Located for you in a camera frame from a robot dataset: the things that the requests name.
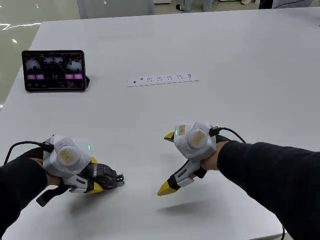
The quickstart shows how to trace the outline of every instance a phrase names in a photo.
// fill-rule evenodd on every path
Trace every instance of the black cable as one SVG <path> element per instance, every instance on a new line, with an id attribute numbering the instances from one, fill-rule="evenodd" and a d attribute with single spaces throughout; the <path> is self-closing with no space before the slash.
<path id="1" fill-rule="evenodd" d="M 229 132 L 233 133 L 234 135 L 236 135 L 244 144 L 246 143 L 246 141 L 245 141 L 238 133 L 236 133 L 236 132 L 233 131 L 232 129 L 227 128 L 227 127 L 218 127 L 218 129 L 219 129 L 219 132 L 220 132 L 220 130 L 229 131 Z"/>
<path id="2" fill-rule="evenodd" d="M 12 150 L 14 149 L 14 147 L 18 146 L 18 145 L 22 145 L 22 144 L 34 144 L 34 145 L 38 145 L 39 147 L 41 147 L 44 151 L 46 152 L 52 152 L 54 150 L 54 145 L 50 144 L 50 143 L 47 143 L 47 142 L 37 142 L 37 141 L 20 141 L 20 142 L 17 142 L 15 144 L 13 144 L 6 157 L 5 157 L 5 160 L 4 160 L 4 164 L 3 165 L 6 165 L 8 163 L 8 160 L 9 160 L 9 157 L 10 157 L 10 154 L 12 152 Z"/>
<path id="3" fill-rule="evenodd" d="M 285 239 L 285 234 L 286 234 L 285 227 L 282 225 L 282 236 L 281 236 L 280 240 L 284 240 Z"/>
<path id="4" fill-rule="evenodd" d="M 233 131 L 232 129 L 230 128 L 227 128 L 227 127 L 213 127 L 213 128 L 210 128 L 209 129 L 209 135 L 210 137 L 213 137 L 213 136 L 216 136 L 220 133 L 221 130 L 226 130 L 226 131 L 229 131 L 231 133 L 233 133 L 234 135 L 236 135 L 244 144 L 246 143 L 246 141 L 238 134 L 236 133 L 235 131 Z"/>

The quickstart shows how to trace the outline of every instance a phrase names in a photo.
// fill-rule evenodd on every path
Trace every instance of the person's left hand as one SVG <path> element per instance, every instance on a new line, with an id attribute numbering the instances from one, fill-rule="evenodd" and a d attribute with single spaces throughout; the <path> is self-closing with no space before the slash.
<path id="1" fill-rule="evenodd" d="M 33 158 L 33 157 L 31 157 L 30 159 L 36 161 L 42 168 L 44 167 L 42 159 Z M 61 177 L 53 176 L 53 175 L 49 174 L 48 172 L 45 172 L 45 173 L 46 173 L 46 178 L 47 178 L 48 185 L 57 185 L 58 186 L 58 185 L 61 184 L 61 182 L 62 182 L 62 178 Z"/>

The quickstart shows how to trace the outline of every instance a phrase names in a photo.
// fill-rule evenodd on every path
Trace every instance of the shoe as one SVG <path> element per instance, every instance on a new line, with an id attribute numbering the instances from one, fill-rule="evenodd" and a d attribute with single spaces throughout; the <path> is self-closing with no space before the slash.
<path id="1" fill-rule="evenodd" d="M 242 5 L 248 5 L 249 3 L 251 3 L 251 0 L 242 0 L 241 1 Z"/>
<path id="2" fill-rule="evenodd" d="M 180 8 L 180 4 L 175 5 L 175 9 L 182 11 L 182 9 Z"/>

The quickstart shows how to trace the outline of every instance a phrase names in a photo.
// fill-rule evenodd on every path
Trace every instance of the floor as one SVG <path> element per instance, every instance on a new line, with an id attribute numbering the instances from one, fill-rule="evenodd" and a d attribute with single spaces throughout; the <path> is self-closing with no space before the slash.
<path id="1" fill-rule="evenodd" d="M 180 0 L 172 0 L 172 3 L 157 4 L 155 13 L 182 13 L 176 10 L 176 4 L 179 2 Z M 314 0 L 312 6 L 318 5 L 319 0 Z M 213 3 L 211 11 L 256 8 L 257 3 L 241 5 L 239 1 L 217 0 Z M 192 12 L 201 12 L 199 1 L 194 3 Z M 79 18 L 77 0 L 0 0 L 0 110 L 21 67 L 21 52 L 29 49 L 41 22 Z M 279 240 L 280 237 L 268 239 Z"/>

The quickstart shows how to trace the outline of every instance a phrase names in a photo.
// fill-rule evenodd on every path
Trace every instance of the person's right hand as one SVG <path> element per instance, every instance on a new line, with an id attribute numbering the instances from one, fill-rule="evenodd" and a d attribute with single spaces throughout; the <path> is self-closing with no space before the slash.
<path id="1" fill-rule="evenodd" d="M 219 170 L 218 165 L 217 165 L 219 152 L 221 151 L 223 146 L 229 141 L 230 141 L 229 138 L 226 138 L 221 135 L 217 135 L 216 136 L 216 151 L 212 156 L 201 161 L 201 167 L 207 171 L 208 170 Z"/>

